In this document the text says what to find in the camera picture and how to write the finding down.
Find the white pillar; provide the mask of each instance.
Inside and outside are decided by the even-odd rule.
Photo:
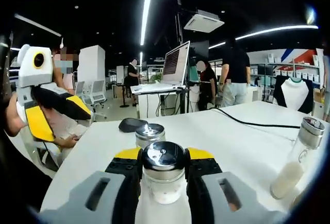
[[[99,45],[80,50],[77,74],[78,81],[105,80],[105,51]]]

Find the yellow robot part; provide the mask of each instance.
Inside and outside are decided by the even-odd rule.
[[[114,158],[137,160],[141,148],[130,148],[117,153]]]
[[[53,131],[39,106],[28,108],[25,113],[30,131],[34,137],[48,142],[54,141]]]
[[[91,111],[88,109],[88,107],[84,104],[84,102],[77,95],[70,96],[67,98],[67,100],[72,101],[77,106],[79,106],[81,109],[83,109],[85,112],[87,112],[89,115],[91,115]]]
[[[214,156],[206,151],[197,148],[188,148],[191,160],[213,159]]]

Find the glass jar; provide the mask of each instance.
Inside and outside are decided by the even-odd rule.
[[[142,153],[143,180],[160,204],[171,204],[185,192],[185,151],[171,142],[148,145]]]
[[[323,133],[324,125],[320,121],[312,117],[303,118],[287,163],[270,186],[270,193],[275,199],[285,197],[294,189],[306,171],[312,154],[320,146]]]
[[[145,124],[135,131],[136,146],[144,149],[151,143],[165,141],[165,128],[159,124]]]

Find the laptop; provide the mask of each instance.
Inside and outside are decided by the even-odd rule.
[[[186,88],[184,85],[184,79],[189,47],[190,41],[187,41],[166,53],[160,83],[141,84],[130,87],[132,94],[160,93],[178,88]]]

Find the jeans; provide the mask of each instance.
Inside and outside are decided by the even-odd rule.
[[[222,104],[223,107],[242,104],[248,93],[246,83],[226,83],[223,88]]]

